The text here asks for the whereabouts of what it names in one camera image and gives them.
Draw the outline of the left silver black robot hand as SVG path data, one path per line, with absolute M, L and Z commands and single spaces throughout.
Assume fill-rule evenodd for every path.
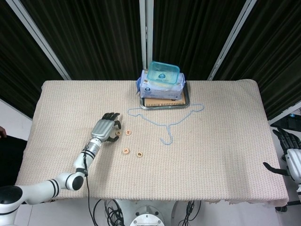
M 116 120 L 119 115 L 120 113 L 105 113 L 93 128 L 91 137 L 99 139 L 102 143 L 116 142 L 119 139 L 119 136 L 116 135 L 115 137 L 110 137 L 110 135 L 116 126 L 118 126 L 118 129 L 121 129 L 120 121 Z

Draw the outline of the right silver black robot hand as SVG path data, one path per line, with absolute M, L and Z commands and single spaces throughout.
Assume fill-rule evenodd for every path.
M 296 184 L 301 185 L 301 140 L 294 134 L 277 128 L 273 133 L 278 137 L 283 149 L 283 156 L 286 162 L 286 169 L 276 169 L 267 162 L 263 165 L 272 173 L 289 176 Z

